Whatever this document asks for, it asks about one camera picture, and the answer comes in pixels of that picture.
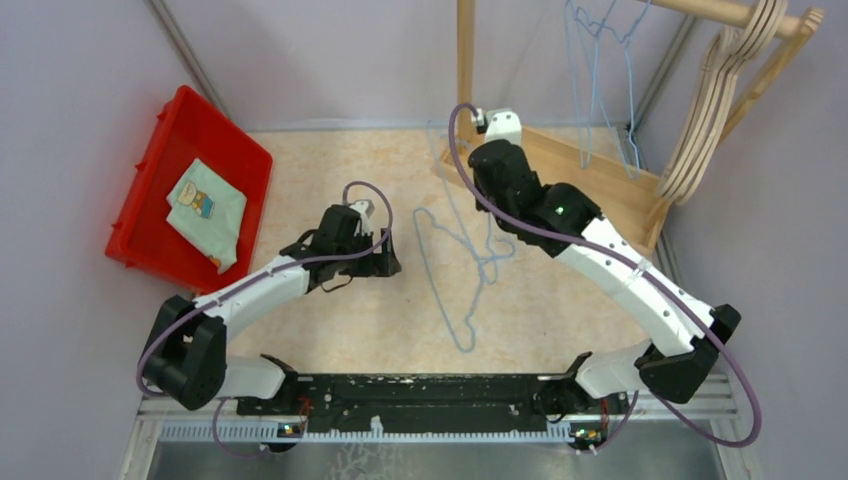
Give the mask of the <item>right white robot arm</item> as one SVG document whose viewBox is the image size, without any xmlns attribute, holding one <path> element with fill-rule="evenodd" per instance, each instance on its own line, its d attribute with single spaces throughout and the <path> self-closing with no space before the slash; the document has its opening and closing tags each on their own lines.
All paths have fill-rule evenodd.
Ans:
<svg viewBox="0 0 848 480">
<path fill-rule="evenodd" d="M 719 356 L 706 334 L 727 341 L 739 312 L 685 293 L 631 247 L 579 188 L 542 183 L 521 147 L 486 142 L 472 151 L 468 166 L 487 200 L 477 209 L 497 207 L 502 230 L 593 281 L 649 336 L 614 352 L 580 355 L 565 375 L 567 406 L 588 412 L 603 397 L 642 389 L 675 404 L 689 402 Z"/>
</svg>

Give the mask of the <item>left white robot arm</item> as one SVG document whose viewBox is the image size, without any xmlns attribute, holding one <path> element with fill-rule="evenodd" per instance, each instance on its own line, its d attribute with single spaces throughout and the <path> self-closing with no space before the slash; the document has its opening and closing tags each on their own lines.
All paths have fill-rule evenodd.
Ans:
<svg viewBox="0 0 848 480">
<path fill-rule="evenodd" d="M 228 345 L 272 310 L 325 289 L 338 276 L 385 278 L 402 269 L 387 228 L 374 230 L 370 200 L 328 207 L 319 226 L 268 264 L 218 291 L 160 307 L 139 360 L 137 379 L 193 411 L 219 398 L 253 398 L 277 414 L 300 399 L 296 372 L 262 354 L 238 357 Z"/>
</svg>

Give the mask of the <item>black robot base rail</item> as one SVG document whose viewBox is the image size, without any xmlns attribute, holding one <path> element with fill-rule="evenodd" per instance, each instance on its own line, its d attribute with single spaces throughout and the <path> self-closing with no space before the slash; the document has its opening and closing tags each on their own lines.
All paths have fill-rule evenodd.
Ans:
<svg viewBox="0 0 848 480">
<path fill-rule="evenodd" d="M 293 415 L 309 433 L 524 434 L 570 415 L 623 414 L 624 394 L 573 396 L 561 374 L 302 374 L 270 399 L 237 401 L 243 416 Z"/>
</svg>

